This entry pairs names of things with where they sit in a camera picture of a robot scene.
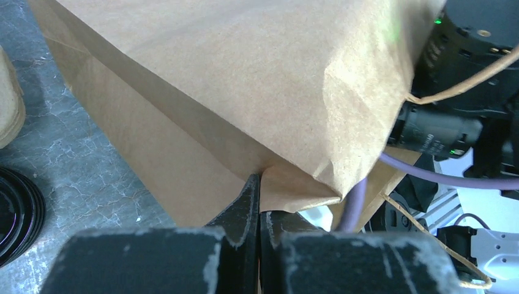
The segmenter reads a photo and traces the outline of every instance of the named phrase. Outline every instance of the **white object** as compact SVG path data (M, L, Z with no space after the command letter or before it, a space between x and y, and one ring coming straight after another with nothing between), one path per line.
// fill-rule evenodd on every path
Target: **white object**
M323 228L327 232L332 230L334 215L328 206L313 207L300 211L299 214L316 227Z
M478 228L471 237L471 256L480 270L496 279L490 293L519 292L519 234Z

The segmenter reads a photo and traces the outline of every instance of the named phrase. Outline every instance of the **cable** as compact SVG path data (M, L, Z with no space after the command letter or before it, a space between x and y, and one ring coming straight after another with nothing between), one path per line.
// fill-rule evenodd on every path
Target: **cable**
M463 219L467 218L467 217L471 217L471 218L477 220L477 222L478 222L480 225L482 225L483 228L486 228L487 230L490 230L490 227L487 225L487 223L485 223L485 222L481 219L481 217L476 216L475 214L472 214L472 213L464 213L464 214L462 214L462 215L461 215L460 217L458 217L458 219L454 222L454 225L459 225L460 222L461 222Z
M352 233L362 214L368 180L362 179L346 195L344 212L335 231Z
M467 179L458 176L447 176L433 171L414 167L386 153L380 155L380 161L397 168L411 176L449 186L473 189L519 190L519 179Z

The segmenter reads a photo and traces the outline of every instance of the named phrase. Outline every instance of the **black tape roll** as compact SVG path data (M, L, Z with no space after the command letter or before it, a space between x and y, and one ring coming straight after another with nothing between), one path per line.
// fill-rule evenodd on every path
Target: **black tape roll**
M21 173L0 167L0 268L31 247L45 213L40 189Z
M409 212L409 205L402 195L393 191L389 197ZM417 221L427 229L425 219L418 219ZM388 202L384 202L380 206L364 226L364 229L366 229L366 232L419 232L418 228L403 213L399 212Z

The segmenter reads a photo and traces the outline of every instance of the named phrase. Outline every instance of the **marble surface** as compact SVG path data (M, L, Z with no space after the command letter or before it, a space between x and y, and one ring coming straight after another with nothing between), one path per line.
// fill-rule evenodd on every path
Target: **marble surface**
M27 111L18 138L0 149L0 165L29 176L47 202L39 239L0 269L0 293L37 293L60 247L84 228L174 226L64 86L25 0L0 0L0 45Z

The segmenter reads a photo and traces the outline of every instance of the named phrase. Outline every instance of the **brown paper bag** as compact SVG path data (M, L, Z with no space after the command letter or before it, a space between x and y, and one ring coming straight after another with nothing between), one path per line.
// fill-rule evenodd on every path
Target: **brown paper bag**
M0 46L0 149L14 140L25 122L21 95L15 68Z
M443 4L29 2L69 88L179 225L258 172L262 210L340 202L384 148Z

